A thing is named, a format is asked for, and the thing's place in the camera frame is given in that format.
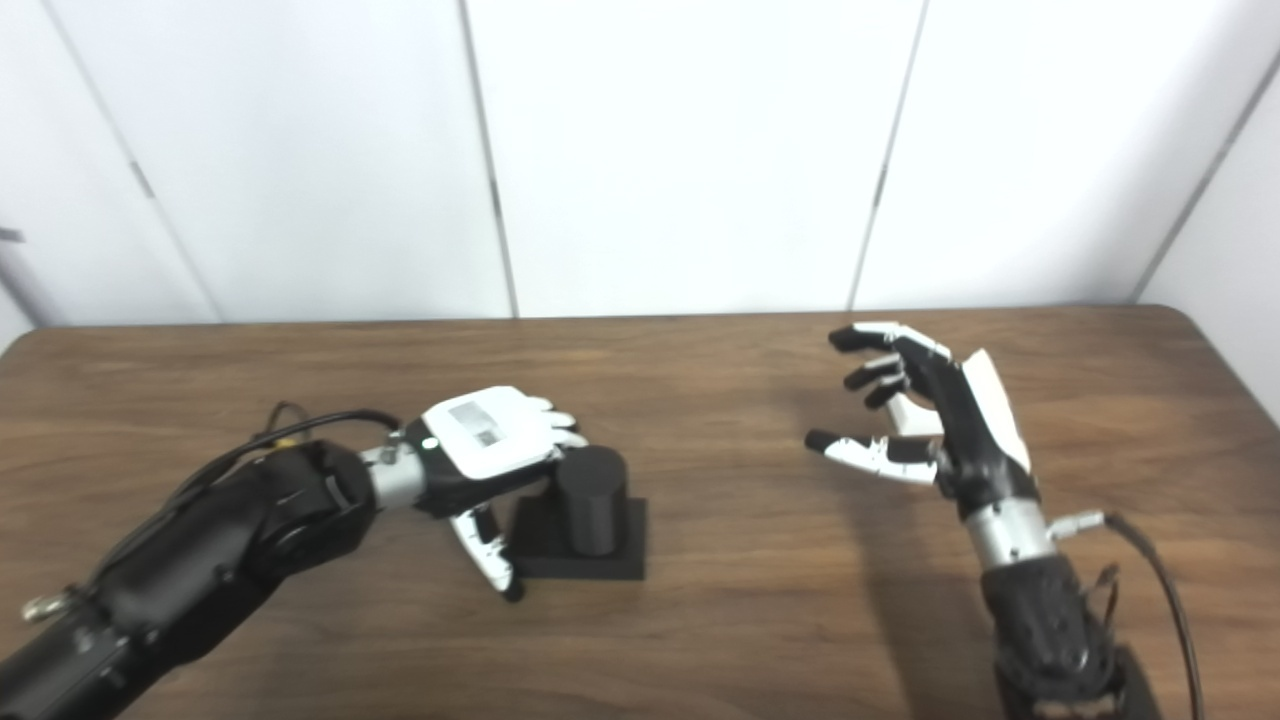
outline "robotic arm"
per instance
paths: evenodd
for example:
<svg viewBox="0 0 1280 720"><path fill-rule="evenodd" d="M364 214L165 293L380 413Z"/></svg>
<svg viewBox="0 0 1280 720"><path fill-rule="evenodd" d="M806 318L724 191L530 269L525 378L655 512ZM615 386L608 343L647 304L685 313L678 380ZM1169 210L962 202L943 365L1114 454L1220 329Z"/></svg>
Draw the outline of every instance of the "robotic arm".
<svg viewBox="0 0 1280 720"><path fill-rule="evenodd" d="M314 427L383 424L361 454L328 441L282 447ZM165 673L207 655L297 573L356 550L380 510L449 518L508 601L522 587L489 507L586 441L550 402L495 387L442 402L407 427L372 410L305 420L232 450L184 482L90 579L24 609L59 615L0 662L0 719L115 717ZM250 452L269 450L237 462Z"/></svg>
<svg viewBox="0 0 1280 720"><path fill-rule="evenodd" d="M1101 511L1046 523L1030 457L991 356L964 363L915 329L897 323L854 323L831 333L841 352L877 357L845 378L845 387L876 387L865 404L883 406L919 437L840 437L810 430L805 445L863 471L906 483L934 484L954 501L982 565L982 593L996 625L996 675L1006 716L1042 717L1056 706L1100 708L1112 717L1155 720L1155 698L1133 653L1114 642L1110 619L1094 615L1088 591L1057 541L1103 524L1124 534L1152 561L1175 611L1192 682L1193 716L1202 717L1194 651L1172 583L1149 541L1119 515ZM933 404L928 410L908 392ZM1114 571L1108 584L1114 588Z"/></svg>

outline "metal screw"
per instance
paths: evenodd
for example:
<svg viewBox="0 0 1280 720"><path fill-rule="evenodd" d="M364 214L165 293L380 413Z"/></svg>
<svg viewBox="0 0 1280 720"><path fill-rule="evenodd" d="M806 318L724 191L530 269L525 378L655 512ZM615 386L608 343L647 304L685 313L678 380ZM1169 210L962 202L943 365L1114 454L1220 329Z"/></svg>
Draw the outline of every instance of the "metal screw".
<svg viewBox="0 0 1280 720"><path fill-rule="evenodd" d="M22 606L22 619L35 625L65 611L70 603L70 596L64 592L47 597L36 597Z"/></svg>

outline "white robotic hand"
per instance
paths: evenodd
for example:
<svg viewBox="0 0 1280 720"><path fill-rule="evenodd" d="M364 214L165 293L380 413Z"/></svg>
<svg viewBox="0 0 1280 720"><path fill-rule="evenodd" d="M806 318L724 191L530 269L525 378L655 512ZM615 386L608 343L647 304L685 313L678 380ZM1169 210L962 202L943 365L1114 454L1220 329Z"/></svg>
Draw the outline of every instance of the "white robotic hand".
<svg viewBox="0 0 1280 720"><path fill-rule="evenodd" d="M1036 496L1027 445L984 350L959 364L945 345L899 323L854 323L832 332L829 340L841 352L887 352L854 370L845 387L861 389L876 383L865 398L869 409L888 405L900 430L916 434L922 427L932 428L928 434L942 436L942 441L812 430L805 438L808 447L883 478L938 483L963 511L996 497ZM908 392L932 402L936 410L916 405ZM904 418L913 427L902 428Z"/></svg>
<svg viewBox="0 0 1280 720"><path fill-rule="evenodd" d="M413 505L448 518L467 553L511 602L524 587L504 557L506 539L489 501L534 483L585 447L577 421L549 400L509 386L434 405L403 430L396 452L364 454L383 507Z"/></svg>

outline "wire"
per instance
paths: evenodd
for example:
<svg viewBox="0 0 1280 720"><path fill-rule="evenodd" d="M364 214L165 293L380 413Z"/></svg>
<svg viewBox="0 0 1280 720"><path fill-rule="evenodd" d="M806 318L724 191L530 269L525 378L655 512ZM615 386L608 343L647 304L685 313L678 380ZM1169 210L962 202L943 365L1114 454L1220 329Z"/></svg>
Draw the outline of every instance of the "wire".
<svg viewBox="0 0 1280 720"><path fill-rule="evenodd" d="M216 483L223 475L230 471L236 466L236 462L253 452L255 450L264 450L271 447L278 441L282 441L289 436L298 434L303 430L310 430L311 428L319 428L320 425L332 425L334 423L346 423L349 420L365 420L370 423L378 423L384 425L390 432L397 432L401 428L399 418L383 413L381 410L346 410L343 413L330 413L329 415L320 415L319 418L308 418L301 423L294 423L292 425L285 425L279 430L255 437L253 439L246 442L244 445L228 450L227 452L214 457L205 464L204 468L192 473L189 478L178 486L178 489L169 496L169 501L165 507L178 507L189 502L196 495L202 492L209 486Z"/></svg>
<svg viewBox="0 0 1280 720"><path fill-rule="evenodd" d="M271 427L274 424L274 420L278 419L279 416L278 410L280 410L282 405L284 404L283 402L278 404L276 410L273 410L271 413L273 421L269 421L268 427ZM227 475L227 473L229 473L232 468L236 466L236 462L244 455L248 455L255 450L271 447L276 442L289 436L294 436L302 432L310 432L311 428L319 428L320 425L332 425L334 423L344 423L348 420L365 420L370 423L378 423L388 428L392 433L397 433L401 428L399 418L396 418L394 415L383 413L380 410L347 410L343 413L332 413L329 415L320 415L319 418L307 418L300 423L285 425L284 428L265 434L259 433L257 436L253 437L253 439L246 442L244 445L232 448L219 455L218 457L210 460L201 469L196 470L189 478L183 480L182 484L178 486L178 489L169 496L169 500L164 503L164 506L160 509L159 512L143 520L141 525L134 528L129 534L124 536L124 539L115 543L115 547L113 547L102 557L102 560L97 564L97 566L93 568L93 571L90 573L88 580L86 580L84 587L92 588L97 583L97 579L102 575L102 573L105 573L109 568L111 568L113 565L123 560L125 556L128 556L131 552L133 552L142 543L142 541L150 538L156 530L160 529L161 525L164 525L165 521L173 518L187 503L193 501L205 489L207 489L210 486L212 486L224 475Z"/></svg>
<svg viewBox="0 0 1280 720"><path fill-rule="evenodd" d="M300 423L311 419L311 414L307 413L306 407L298 405L297 402L289 402L288 400L282 400L275 404L275 407L271 409L271 414L266 416L266 427L262 428L262 432L257 433L253 437L259 438L274 432L275 424L280 421L280 415L283 415L285 410L292 411L293 415L297 416ZM311 439L311 429L307 428L306 430L302 430L302 442L308 442L310 439Z"/></svg>
<svg viewBox="0 0 1280 720"><path fill-rule="evenodd" d="M1151 564L1151 569L1156 571L1160 585L1165 589L1165 597L1169 600L1169 609L1174 614L1174 625L1178 628L1178 642L1183 648L1183 662L1187 665L1187 685L1192 696L1192 720L1204 720L1204 693L1199 682L1199 665L1196 662L1196 646L1192 642L1192 632L1187 623L1187 611L1183 609L1183 601L1178 597L1178 588L1174 587L1174 578L1160 560L1160 555L1156 553L1156 546L1142 530L1132 525L1119 512L1107 512L1105 521L1108 528L1129 541L1129 544L1142 553L1147 559L1147 562Z"/></svg>

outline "door hinge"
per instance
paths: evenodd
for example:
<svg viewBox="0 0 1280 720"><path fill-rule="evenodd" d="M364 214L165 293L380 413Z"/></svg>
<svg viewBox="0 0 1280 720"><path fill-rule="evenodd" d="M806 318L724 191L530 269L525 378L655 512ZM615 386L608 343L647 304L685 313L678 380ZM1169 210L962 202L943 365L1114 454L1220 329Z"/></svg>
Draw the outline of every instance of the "door hinge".
<svg viewBox="0 0 1280 720"><path fill-rule="evenodd" d="M879 208L879 199L884 193L884 178L887 177L888 165L881 165L881 177L876 181L876 196L872 197L872 208Z"/></svg>
<svg viewBox="0 0 1280 720"><path fill-rule="evenodd" d="M142 195L155 199L156 193L151 191L151 183L147 182L147 176L142 174L142 165L134 160L129 163L129 169L133 170L133 177L137 178L138 184L142 186Z"/></svg>
<svg viewBox="0 0 1280 720"><path fill-rule="evenodd" d="M499 220L502 219L502 199L498 197L498 181L489 181L489 197L493 197L493 214Z"/></svg>

